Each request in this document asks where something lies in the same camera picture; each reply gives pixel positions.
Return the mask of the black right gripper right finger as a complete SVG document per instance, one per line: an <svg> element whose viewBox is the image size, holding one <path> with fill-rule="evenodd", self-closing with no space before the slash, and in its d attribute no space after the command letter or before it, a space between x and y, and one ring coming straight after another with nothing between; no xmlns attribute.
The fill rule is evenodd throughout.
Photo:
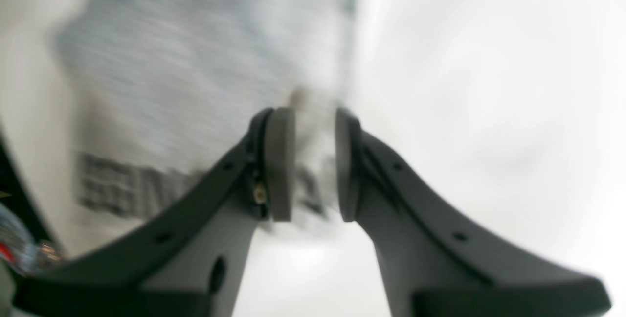
<svg viewBox="0 0 626 317"><path fill-rule="evenodd" d="M394 317L599 317L610 310L601 280L461 214L344 108L335 143L342 217L373 241Z"/></svg>

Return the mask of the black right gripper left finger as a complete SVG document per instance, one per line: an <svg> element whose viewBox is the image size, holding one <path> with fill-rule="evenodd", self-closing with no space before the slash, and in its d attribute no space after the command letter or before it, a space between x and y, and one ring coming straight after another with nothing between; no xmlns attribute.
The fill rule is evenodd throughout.
<svg viewBox="0 0 626 317"><path fill-rule="evenodd" d="M13 316L230 316L257 226L291 219L294 144L294 112L262 110L185 197L113 243L25 278Z"/></svg>

